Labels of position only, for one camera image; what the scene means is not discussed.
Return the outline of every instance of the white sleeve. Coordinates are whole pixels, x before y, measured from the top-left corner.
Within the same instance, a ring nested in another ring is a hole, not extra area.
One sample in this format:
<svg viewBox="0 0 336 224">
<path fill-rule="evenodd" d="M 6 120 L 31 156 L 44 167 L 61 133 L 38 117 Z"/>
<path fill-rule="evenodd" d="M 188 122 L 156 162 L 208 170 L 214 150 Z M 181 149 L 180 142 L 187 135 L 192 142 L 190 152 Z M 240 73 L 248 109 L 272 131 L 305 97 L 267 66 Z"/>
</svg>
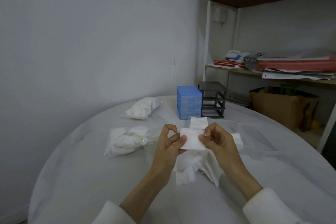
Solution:
<svg viewBox="0 0 336 224">
<path fill-rule="evenodd" d="M 293 213 L 270 188 L 263 189 L 257 193 L 243 207 L 243 212 L 252 224 L 306 223 Z"/>
<path fill-rule="evenodd" d="M 135 224 L 135 222 L 123 209 L 107 201 L 92 224 Z"/>
</svg>

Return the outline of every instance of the power outlet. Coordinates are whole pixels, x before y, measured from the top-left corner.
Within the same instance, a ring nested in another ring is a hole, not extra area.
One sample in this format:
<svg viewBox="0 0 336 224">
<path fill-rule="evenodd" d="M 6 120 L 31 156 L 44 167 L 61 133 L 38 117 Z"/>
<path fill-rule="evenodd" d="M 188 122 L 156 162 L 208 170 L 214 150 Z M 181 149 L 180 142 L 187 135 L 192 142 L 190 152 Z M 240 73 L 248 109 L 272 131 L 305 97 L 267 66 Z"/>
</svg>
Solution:
<svg viewBox="0 0 336 224">
<path fill-rule="evenodd" d="M 228 10 L 223 7 L 216 7 L 214 12 L 214 22 L 225 23 Z"/>
</svg>

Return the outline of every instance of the hand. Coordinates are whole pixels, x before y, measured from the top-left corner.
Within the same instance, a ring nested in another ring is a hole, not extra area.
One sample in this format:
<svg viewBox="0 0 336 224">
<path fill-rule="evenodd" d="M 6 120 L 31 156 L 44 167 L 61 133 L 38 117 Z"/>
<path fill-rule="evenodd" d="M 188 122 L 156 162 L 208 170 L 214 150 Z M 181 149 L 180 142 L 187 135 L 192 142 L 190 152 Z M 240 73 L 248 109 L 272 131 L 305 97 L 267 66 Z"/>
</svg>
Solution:
<svg viewBox="0 0 336 224">
<path fill-rule="evenodd" d="M 246 169 L 232 135 L 224 128 L 213 123 L 205 129 L 205 135 L 199 135 L 199 140 L 213 151 L 229 181 L 247 201 L 263 189 Z"/>
<path fill-rule="evenodd" d="M 168 138 L 170 130 L 176 134 Z M 164 125 L 157 142 L 153 164 L 149 171 L 149 174 L 160 178 L 163 186 L 169 182 L 177 156 L 186 151 L 180 149 L 186 141 L 187 136 L 180 137 L 175 125 Z"/>
</svg>

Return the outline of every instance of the right hand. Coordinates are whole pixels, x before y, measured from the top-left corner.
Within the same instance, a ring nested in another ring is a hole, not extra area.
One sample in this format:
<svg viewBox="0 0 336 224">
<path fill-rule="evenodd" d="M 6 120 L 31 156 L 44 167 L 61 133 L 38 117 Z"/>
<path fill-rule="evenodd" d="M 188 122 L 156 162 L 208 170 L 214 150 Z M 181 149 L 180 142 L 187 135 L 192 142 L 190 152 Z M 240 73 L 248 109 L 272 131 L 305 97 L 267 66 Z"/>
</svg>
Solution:
<svg viewBox="0 0 336 224">
<path fill-rule="evenodd" d="M 263 189 L 246 169 L 232 135 L 224 128 L 213 123 L 205 129 L 205 135 L 199 135 L 199 140 L 213 151 L 229 181 L 247 201 Z"/>
</svg>

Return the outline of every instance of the table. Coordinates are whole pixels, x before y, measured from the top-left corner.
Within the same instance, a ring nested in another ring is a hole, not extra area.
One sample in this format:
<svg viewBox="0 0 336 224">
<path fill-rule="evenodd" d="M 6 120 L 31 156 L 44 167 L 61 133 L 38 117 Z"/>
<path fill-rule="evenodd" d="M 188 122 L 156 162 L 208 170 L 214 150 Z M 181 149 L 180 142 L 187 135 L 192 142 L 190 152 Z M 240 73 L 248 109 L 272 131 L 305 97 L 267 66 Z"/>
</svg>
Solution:
<svg viewBox="0 0 336 224">
<path fill-rule="evenodd" d="M 178 118 L 176 96 L 159 98 L 162 105 L 146 121 L 120 117 L 135 103 L 132 101 L 92 117 L 67 136 L 39 175 L 29 223 L 91 223 L 107 200 L 121 203 L 149 170 L 153 152 L 141 148 L 104 159 L 109 130 L 164 123 L 175 124 L 178 130 L 187 127 L 187 121 Z M 225 120 L 257 128 L 249 135 L 255 137 L 256 148 L 262 145 L 257 142 L 259 137 L 267 138 L 272 146 L 280 145 L 280 150 L 285 148 L 283 154 L 274 156 L 242 154 L 246 167 L 263 187 L 273 188 L 305 221 L 336 223 L 336 171 L 316 150 L 284 126 L 247 108 L 226 103 L 224 114 Z M 242 213 L 245 201 L 225 176 L 216 188 L 200 173 L 196 175 L 196 182 L 176 186 L 172 174 L 142 223 L 248 223 Z"/>
</svg>

